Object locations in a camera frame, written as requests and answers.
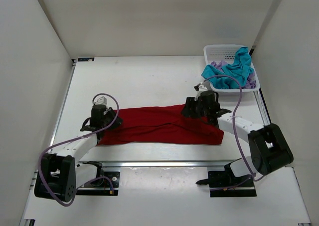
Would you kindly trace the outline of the red t-shirt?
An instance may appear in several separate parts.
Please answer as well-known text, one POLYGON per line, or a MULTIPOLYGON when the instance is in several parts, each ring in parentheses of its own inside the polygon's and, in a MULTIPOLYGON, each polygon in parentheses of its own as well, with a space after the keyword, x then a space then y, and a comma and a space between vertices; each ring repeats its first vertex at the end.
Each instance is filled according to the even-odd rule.
POLYGON ((119 111, 120 127, 106 131, 100 145, 168 143, 220 145, 224 132, 200 119, 185 118, 183 105, 128 108, 119 111))

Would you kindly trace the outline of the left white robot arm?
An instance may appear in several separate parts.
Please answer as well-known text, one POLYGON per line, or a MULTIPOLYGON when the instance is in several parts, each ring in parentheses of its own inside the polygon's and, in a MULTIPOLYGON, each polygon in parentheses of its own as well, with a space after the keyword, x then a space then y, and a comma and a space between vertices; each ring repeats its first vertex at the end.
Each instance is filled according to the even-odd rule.
POLYGON ((119 111, 106 104, 94 104, 91 116, 84 120, 81 131, 85 135, 60 143, 62 149, 52 154, 45 151, 38 160, 38 174, 34 194, 38 198, 56 200, 64 207, 70 206, 80 187, 94 187, 108 183, 114 193, 112 179, 104 175, 103 165, 95 161, 82 161, 89 150, 97 146, 107 130, 121 126, 119 111))

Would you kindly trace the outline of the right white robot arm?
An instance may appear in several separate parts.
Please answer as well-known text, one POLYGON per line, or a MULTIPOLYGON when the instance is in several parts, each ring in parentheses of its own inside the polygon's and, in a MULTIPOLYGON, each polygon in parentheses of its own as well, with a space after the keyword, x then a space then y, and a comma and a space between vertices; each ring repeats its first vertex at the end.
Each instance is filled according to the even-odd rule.
POLYGON ((197 185, 213 185, 215 190, 228 190, 253 180, 257 174, 266 176, 293 162, 294 156, 288 143, 276 124, 262 125, 237 117, 234 111, 222 109, 218 94, 211 90, 187 97, 182 116, 192 119, 206 118, 206 123, 231 133, 235 140, 243 140, 249 145, 250 155, 245 156, 240 148, 241 158, 224 166, 224 170, 214 179, 197 181, 197 185))

